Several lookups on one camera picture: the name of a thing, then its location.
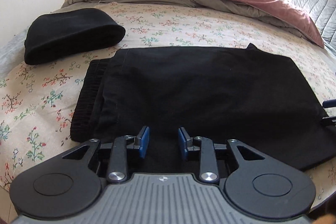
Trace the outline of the black pants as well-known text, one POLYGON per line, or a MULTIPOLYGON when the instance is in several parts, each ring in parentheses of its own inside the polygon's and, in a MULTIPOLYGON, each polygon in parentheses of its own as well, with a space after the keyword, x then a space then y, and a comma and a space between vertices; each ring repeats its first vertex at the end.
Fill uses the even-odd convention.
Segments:
POLYGON ((295 63, 245 49, 118 50, 94 60, 71 122, 71 139, 110 143, 150 128, 142 172, 194 172, 181 163, 178 129, 215 143, 238 139, 300 170, 335 156, 335 128, 295 63))

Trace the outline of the grey quilted cushion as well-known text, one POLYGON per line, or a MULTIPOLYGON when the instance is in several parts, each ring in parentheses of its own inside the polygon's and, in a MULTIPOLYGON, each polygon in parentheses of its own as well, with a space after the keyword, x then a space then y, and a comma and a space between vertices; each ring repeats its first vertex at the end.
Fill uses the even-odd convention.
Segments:
POLYGON ((335 51, 336 0, 291 0, 291 3, 309 14, 324 43, 335 51))

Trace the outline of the floral bed sheet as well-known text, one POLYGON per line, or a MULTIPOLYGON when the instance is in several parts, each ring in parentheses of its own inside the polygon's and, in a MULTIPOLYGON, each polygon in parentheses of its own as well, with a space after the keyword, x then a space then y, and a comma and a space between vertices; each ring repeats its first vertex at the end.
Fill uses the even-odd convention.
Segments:
POLYGON ((70 125, 90 62, 121 48, 215 46, 258 49, 290 57, 320 101, 335 98, 335 70, 328 54, 302 38, 256 19, 171 5, 100 5, 126 29, 116 46, 44 65, 23 62, 25 33, 9 42, 1 58, 1 205, 9 207, 16 175, 75 145, 70 125))

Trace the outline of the folded black garment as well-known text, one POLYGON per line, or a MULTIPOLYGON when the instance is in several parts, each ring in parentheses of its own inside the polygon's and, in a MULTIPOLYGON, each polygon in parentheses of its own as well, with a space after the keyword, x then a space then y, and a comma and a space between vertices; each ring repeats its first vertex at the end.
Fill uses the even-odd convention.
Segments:
POLYGON ((107 13, 94 8, 45 14, 30 25, 24 61, 39 65, 118 44, 126 30, 107 13))

